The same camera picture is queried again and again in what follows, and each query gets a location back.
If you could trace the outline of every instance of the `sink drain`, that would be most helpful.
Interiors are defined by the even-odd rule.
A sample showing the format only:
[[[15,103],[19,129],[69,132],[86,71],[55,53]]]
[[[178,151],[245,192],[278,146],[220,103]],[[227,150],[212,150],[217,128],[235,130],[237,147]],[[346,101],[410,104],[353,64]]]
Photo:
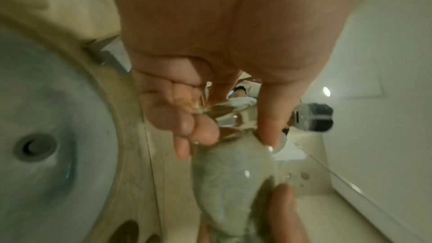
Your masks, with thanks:
[[[57,142],[48,134],[35,133],[20,139],[14,153],[22,161],[37,162],[51,156],[57,148]]]

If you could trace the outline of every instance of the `clear glass object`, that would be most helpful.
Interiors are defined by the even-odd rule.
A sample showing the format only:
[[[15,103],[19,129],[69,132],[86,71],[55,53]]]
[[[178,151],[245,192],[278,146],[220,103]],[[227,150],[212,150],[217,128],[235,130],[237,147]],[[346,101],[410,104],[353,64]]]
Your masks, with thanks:
[[[203,213],[210,219],[211,224],[216,226],[216,229],[224,217],[230,217],[222,209],[224,205],[232,202],[232,200],[238,204],[242,197],[250,195],[245,190],[248,187],[249,190],[252,189],[251,191],[262,189],[257,185],[252,187],[249,185],[250,183],[254,184],[251,182],[253,181],[252,178],[257,174],[259,176],[262,172],[264,176],[273,175],[271,187],[286,182],[296,189],[298,214],[312,243],[390,242],[369,221],[367,217],[370,215],[364,216],[360,213],[360,211],[368,210],[379,212],[379,214],[375,213],[375,220],[386,220],[389,228],[398,234],[402,242],[428,242],[402,217],[392,213],[383,204],[378,204],[362,189],[331,170],[327,165],[325,149],[322,153],[317,153],[316,149],[310,153],[308,144],[311,142],[315,142],[315,144],[321,142],[324,146],[321,133],[291,129],[287,135],[288,144],[281,151],[275,151],[276,153],[271,153],[271,148],[255,142],[251,135],[254,134],[257,127],[256,109],[255,99],[235,98],[225,103],[203,107],[200,110],[200,113],[214,119],[221,130],[219,142],[209,148],[196,145],[196,153],[192,159],[195,197],[201,209],[206,206],[212,207],[213,211],[210,212],[210,215],[205,209]],[[236,142],[241,141],[244,142],[242,145],[233,147]],[[257,151],[265,154],[265,156],[256,157],[256,154],[259,155],[256,153]],[[203,165],[208,164],[206,162],[208,158],[205,157],[211,157],[215,154],[220,155],[212,160],[211,167],[203,168]],[[270,165],[265,159],[270,159],[274,169],[269,167]],[[208,178],[209,174],[219,181],[203,180],[203,177],[207,176]],[[259,183],[266,182],[266,180],[260,179]],[[205,191],[199,193],[202,189],[198,189],[199,186],[197,185],[200,183],[207,183],[207,194],[212,193],[212,198],[209,200],[203,198]],[[250,202],[250,199],[242,200],[240,204],[244,206],[241,210],[249,209],[249,213],[251,213],[253,206]],[[260,231],[257,230],[251,231],[253,236],[259,233]],[[223,241],[219,237],[219,240],[220,242],[230,242],[229,238]],[[245,239],[243,237],[241,240],[243,241],[235,242],[266,242],[265,237],[264,239]]]

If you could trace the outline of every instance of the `sink basin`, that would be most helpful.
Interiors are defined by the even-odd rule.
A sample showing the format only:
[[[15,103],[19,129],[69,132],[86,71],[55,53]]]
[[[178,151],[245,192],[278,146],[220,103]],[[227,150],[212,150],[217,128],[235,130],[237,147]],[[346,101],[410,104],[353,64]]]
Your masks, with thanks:
[[[0,25],[0,242],[81,242],[117,156],[110,110],[85,71]]]

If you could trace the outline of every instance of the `sink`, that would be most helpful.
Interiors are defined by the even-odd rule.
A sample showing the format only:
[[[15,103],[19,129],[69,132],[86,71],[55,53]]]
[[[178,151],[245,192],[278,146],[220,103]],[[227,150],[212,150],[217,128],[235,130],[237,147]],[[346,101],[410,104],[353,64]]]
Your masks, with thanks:
[[[110,109],[86,72],[0,25],[0,242],[82,242],[117,157]]]

